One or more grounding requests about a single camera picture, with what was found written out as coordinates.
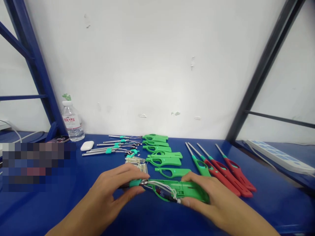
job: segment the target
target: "white wall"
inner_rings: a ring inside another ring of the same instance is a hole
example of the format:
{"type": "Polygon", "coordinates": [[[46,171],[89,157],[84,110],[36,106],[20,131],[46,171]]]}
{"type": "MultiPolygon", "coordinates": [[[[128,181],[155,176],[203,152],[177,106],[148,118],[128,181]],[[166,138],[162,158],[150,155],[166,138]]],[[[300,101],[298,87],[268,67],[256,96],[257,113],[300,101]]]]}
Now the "white wall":
{"type": "MultiPolygon", "coordinates": [[[[297,16],[252,111],[315,124],[315,1],[297,16]]],[[[314,143],[315,130],[249,115],[238,139],[314,143]]]]}
{"type": "Polygon", "coordinates": [[[284,2],[26,1],[57,100],[72,96],[87,133],[212,139],[225,138],[284,2]]]}
{"type": "MultiPolygon", "coordinates": [[[[16,37],[4,1],[0,1],[0,21],[16,37]]],[[[0,35],[0,96],[36,94],[24,57],[0,35]]],[[[9,120],[24,131],[48,131],[50,127],[39,99],[1,101],[0,120],[9,120]]]]}

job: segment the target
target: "bottle cap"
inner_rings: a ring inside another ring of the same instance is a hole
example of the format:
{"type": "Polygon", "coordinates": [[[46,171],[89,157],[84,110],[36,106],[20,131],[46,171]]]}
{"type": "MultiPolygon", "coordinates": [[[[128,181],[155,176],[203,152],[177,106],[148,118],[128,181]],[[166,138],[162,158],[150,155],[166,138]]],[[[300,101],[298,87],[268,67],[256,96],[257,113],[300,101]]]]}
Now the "bottle cap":
{"type": "Polygon", "coordinates": [[[73,104],[72,104],[72,101],[62,101],[62,104],[64,105],[64,106],[72,106],[73,104]]]}

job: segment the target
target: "green plastic lighter body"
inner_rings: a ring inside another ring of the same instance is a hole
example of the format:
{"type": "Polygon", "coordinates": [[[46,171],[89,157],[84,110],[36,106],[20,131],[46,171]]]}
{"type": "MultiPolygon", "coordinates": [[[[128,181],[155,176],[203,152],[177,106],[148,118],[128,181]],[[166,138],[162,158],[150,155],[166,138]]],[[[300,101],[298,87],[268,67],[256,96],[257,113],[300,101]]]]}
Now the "green plastic lighter body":
{"type": "Polygon", "coordinates": [[[175,177],[183,177],[184,175],[188,174],[190,172],[190,169],[179,169],[179,168],[155,168],[155,171],[159,171],[161,175],[163,175],[166,178],[172,179],[175,177]],[[163,173],[163,171],[168,170],[172,173],[172,176],[168,176],[163,173]]]}
{"type": "Polygon", "coordinates": [[[157,151],[148,155],[148,157],[177,157],[182,159],[183,155],[180,152],[165,152],[165,151],[157,151]]]}
{"type": "MultiPolygon", "coordinates": [[[[153,179],[149,179],[149,181],[158,181],[160,183],[170,186],[172,189],[175,189],[177,198],[192,197],[204,203],[210,202],[209,195],[198,184],[194,182],[182,182],[182,181],[172,181],[172,180],[153,180],[153,179]]],[[[149,186],[153,188],[155,194],[159,198],[161,198],[162,200],[166,202],[169,202],[169,200],[162,198],[156,192],[154,185],[149,184],[149,186]]]]}
{"type": "Polygon", "coordinates": [[[162,147],[162,146],[142,146],[143,149],[147,149],[149,152],[157,152],[157,151],[164,151],[164,152],[172,152],[170,147],[162,147]]]}
{"type": "Polygon", "coordinates": [[[156,167],[171,165],[171,166],[181,166],[181,161],[176,157],[150,157],[145,159],[145,161],[150,162],[156,167]]]}
{"type": "Polygon", "coordinates": [[[152,136],[152,137],[160,137],[168,140],[168,136],[158,135],[158,134],[146,134],[145,136],[152,136]]]}
{"type": "Polygon", "coordinates": [[[199,170],[200,174],[202,176],[210,176],[211,177],[211,174],[209,173],[208,166],[204,162],[198,160],[195,156],[191,156],[191,157],[193,158],[193,161],[194,161],[197,169],[199,170]]]}
{"type": "Polygon", "coordinates": [[[148,135],[145,135],[142,138],[147,140],[147,141],[156,141],[156,142],[162,142],[162,143],[166,143],[166,141],[167,141],[166,138],[159,137],[159,136],[148,136],[148,135]]]}
{"type": "Polygon", "coordinates": [[[142,143],[144,143],[144,144],[146,144],[146,145],[151,145],[151,146],[164,146],[164,147],[169,147],[169,146],[170,146],[168,143],[157,142],[157,141],[147,141],[147,140],[144,140],[142,143]]]}

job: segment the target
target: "pixelated blur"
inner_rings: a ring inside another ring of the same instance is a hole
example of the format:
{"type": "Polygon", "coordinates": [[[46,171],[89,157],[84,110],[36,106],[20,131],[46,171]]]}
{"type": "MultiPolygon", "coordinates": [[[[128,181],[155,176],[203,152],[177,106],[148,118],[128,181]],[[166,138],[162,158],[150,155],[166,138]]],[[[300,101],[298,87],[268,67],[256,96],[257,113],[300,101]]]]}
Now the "pixelated blur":
{"type": "Polygon", "coordinates": [[[3,143],[3,191],[46,192],[75,175],[75,143],[3,143]]]}

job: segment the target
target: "finger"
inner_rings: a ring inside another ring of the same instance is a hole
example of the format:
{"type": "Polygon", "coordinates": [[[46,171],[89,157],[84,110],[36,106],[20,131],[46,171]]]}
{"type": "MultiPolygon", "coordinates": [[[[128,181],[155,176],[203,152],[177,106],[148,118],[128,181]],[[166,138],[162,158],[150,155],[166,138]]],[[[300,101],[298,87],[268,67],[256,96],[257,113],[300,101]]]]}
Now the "finger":
{"type": "Polygon", "coordinates": [[[211,221],[214,221],[217,215],[217,208],[215,206],[205,204],[196,198],[182,198],[181,204],[201,213],[202,215],[208,217],[211,221]]]}
{"type": "Polygon", "coordinates": [[[149,179],[150,175],[138,171],[138,170],[129,170],[127,172],[115,175],[111,178],[111,190],[115,191],[119,186],[128,183],[136,179],[149,179]]]}
{"type": "Polygon", "coordinates": [[[137,170],[137,171],[139,171],[140,169],[137,168],[136,166],[134,166],[131,163],[126,163],[126,164],[118,166],[118,167],[116,167],[114,169],[105,171],[105,172],[102,173],[102,175],[105,178],[109,178],[109,177],[113,177],[115,175],[119,175],[119,174],[124,173],[124,172],[129,171],[129,170],[137,170]]]}
{"type": "Polygon", "coordinates": [[[117,200],[114,201],[116,209],[121,211],[121,209],[136,195],[143,193],[145,190],[141,186],[136,186],[128,189],[123,195],[121,195],[117,200]]]}
{"type": "Polygon", "coordinates": [[[211,181],[209,181],[212,177],[205,177],[201,175],[197,175],[193,172],[189,172],[181,178],[181,181],[185,182],[195,182],[200,187],[202,187],[208,194],[211,194],[211,181]]]}

